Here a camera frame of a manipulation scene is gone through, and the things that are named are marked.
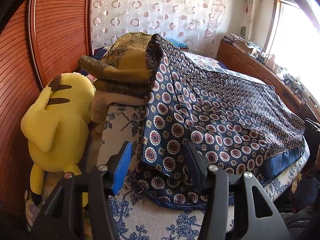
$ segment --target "window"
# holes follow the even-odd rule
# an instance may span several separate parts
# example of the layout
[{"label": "window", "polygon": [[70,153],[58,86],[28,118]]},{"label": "window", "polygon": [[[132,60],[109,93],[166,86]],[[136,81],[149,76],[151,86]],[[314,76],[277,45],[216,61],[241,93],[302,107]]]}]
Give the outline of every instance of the window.
[{"label": "window", "polygon": [[293,0],[277,0],[264,48],[320,102],[320,33]]}]

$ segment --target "plush toy leg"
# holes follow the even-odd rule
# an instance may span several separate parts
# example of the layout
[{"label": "plush toy leg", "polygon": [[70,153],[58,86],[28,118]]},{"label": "plush toy leg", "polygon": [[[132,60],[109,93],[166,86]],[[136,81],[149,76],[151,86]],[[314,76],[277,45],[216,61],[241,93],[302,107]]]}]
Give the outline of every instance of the plush toy leg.
[{"label": "plush toy leg", "polygon": [[[73,172],[73,174],[75,174],[75,175],[81,174],[81,171],[80,171],[78,165],[76,165],[76,164],[69,165],[68,167],[66,167],[64,169],[65,173],[68,171]],[[87,192],[82,193],[82,207],[85,207],[88,204],[88,201],[89,201],[88,193]]]},{"label": "plush toy leg", "polygon": [[30,174],[31,199],[35,205],[41,203],[41,193],[44,182],[44,170],[35,163]]}]

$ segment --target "white wall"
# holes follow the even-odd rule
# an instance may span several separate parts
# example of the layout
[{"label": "white wall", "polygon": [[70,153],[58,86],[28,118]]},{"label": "white wall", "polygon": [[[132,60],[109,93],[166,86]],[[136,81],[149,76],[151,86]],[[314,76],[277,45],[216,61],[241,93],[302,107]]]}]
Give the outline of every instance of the white wall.
[{"label": "white wall", "polygon": [[227,33],[240,35],[240,29],[243,26],[243,19],[246,16],[245,10],[247,3],[245,0],[225,0],[225,2],[226,11],[214,37],[212,46],[213,54],[210,55],[211,57],[215,57],[217,55],[220,41],[224,35]]},{"label": "white wall", "polygon": [[257,17],[253,23],[253,40],[263,48],[268,35],[274,0],[260,0]]}]

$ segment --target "blue gripper pad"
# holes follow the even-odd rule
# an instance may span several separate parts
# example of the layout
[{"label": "blue gripper pad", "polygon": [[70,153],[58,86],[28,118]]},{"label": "blue gripper pad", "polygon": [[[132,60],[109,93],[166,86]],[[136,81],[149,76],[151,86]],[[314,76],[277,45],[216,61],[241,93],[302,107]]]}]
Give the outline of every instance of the blue gripper pad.
[{"label": "blue gripper pad", "polygon": [[122,188],[124,177],[127,175],[127,171],[131,162],[131,156],[132,144],[128,141],[125,141],[119,153],[112,155],[107,162],[111,182],[110,186],[113,195],[116,195]]}]

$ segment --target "red wooden panel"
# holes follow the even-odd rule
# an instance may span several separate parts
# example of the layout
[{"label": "red wooden panel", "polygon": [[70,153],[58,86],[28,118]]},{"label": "red wooden panel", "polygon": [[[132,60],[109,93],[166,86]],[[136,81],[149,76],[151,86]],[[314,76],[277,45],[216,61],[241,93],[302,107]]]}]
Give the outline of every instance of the red wooden panel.
[{"label": "red wooden panel", "polygon": [[86,55],[86,0],[36,0],[36,37],[47,81],[72,72]]},{"label": "red wooden panel", "polygon": [[27,11],[24,2],[0,35],[0,203],[15,215],[25,212],[32,166],[20,122],[40,93],[29,57]]}]

